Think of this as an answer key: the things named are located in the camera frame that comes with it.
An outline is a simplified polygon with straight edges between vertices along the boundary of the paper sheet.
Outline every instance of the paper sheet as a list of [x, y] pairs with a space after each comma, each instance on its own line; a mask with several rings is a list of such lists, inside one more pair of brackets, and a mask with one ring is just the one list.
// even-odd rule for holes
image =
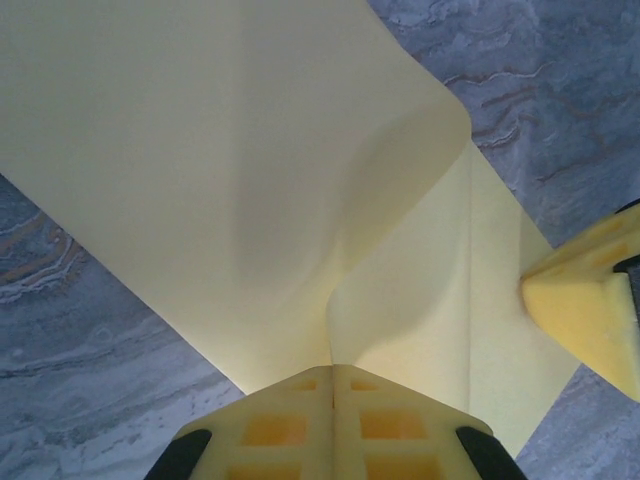
[[1, 21], [2, 173], [247, 393], [351, 362], [500, 435], [569, 379], [517, 308], [545, 242], [519, 249], [468, 115], [364, 1], [9, 1]]

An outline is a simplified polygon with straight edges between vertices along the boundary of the black strip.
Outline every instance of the black strip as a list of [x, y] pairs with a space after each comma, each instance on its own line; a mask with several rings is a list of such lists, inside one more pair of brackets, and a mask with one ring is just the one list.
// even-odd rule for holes
[[633, 202], [629, 202], [627, 203], [624, 207], [622, 207], [620, 210], [616, 211], [616, 215], [618, 213], [624, 212], [625, 210], [629, 210], [631, 207], [635, 207], [636, 205], [640, 205], [640, 198], [637, 200], [634, 200]]
[[194, 430], [172, 441], [144, 480], [189, 480], [209, 440], [209, 430]]
[[631, 296], [633, 298], [633, 305], [636, 307], [636, 319], [640, 323], [640, 255], [627, 258], [614, 265], [613, 271], [615, 273], [626, 273], [629, 275]]
[[482, 480], [527, 480], [495, 437], [473, 427], [460, 427], [456, 434]]

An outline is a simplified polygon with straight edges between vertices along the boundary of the yellow paper sheet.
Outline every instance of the yellow paper sheet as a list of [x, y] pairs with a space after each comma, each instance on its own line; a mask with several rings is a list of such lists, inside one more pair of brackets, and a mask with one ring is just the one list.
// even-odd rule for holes
[[576, 366], [516, 308], [546, 243], [364, 0], [2, 8], [2, 173], [240, 388], [354, 363], [519, 448]]

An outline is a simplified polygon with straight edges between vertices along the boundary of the gray marble surface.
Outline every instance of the gray marble surface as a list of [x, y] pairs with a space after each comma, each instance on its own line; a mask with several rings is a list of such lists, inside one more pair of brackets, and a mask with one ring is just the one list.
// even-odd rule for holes
[[[640, 2], [371, 0], [559, 245], [640, 197]], [[0, 177], [0, 478], [142, 478], [241, 393]], [[530, 480], [640, 478], [640, 408], [581, 368]]]

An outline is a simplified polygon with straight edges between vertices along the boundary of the yellow plastic piece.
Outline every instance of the yellow plastic piece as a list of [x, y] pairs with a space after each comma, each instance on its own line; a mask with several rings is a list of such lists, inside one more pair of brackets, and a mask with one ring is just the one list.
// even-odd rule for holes
[[483, 422], [356, 367], [316, 367], [184, 427], [213, 437], [191, 480], [480, 480], [456, 428]]
[[23, 3], [11, 182], [246, 393], [353, 364], [517, 453], [577, 366], [517, 294], [549, 246], [364, 0]]
[[640, 205], [609, 216], [523, 276], [535, 322], [612, 385], [640, 401], [640, 325], [629, 276], [640, 254]]

